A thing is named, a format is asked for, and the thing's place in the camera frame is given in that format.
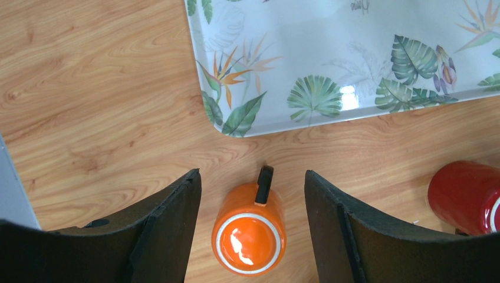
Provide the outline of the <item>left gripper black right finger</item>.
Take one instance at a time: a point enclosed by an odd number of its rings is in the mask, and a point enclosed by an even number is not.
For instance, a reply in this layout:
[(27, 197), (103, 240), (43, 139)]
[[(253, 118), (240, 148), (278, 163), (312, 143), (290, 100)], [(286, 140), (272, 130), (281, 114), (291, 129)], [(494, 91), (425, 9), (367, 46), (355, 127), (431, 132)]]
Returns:
[(499, 234), (463, 236), (388, 215), (305, 173), (305, 205), (321, 282), (498, 282)]

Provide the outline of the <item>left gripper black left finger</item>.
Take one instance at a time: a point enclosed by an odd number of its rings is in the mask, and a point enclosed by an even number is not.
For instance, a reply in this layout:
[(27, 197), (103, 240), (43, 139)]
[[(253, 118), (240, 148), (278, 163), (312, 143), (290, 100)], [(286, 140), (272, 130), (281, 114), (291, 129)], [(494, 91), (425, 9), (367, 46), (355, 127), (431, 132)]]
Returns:
[(41, 231), (1, 220), (1, 281), (183, 282), (201, 194), (192, 169), (82, 228)]

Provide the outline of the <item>orange mug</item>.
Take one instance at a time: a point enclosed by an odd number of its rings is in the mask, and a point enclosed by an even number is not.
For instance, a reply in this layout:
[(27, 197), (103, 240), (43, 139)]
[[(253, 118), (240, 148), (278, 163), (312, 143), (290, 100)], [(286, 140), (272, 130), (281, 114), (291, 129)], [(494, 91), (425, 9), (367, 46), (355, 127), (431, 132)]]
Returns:
[(263, 165), (255, 183), (229, 191), (216, 217), (212, 250), (217, 261), (234, 274), (262, 275), (284, 256), (284, 209), (280, 196), (271, 189), (273, 175), (273, 167)]

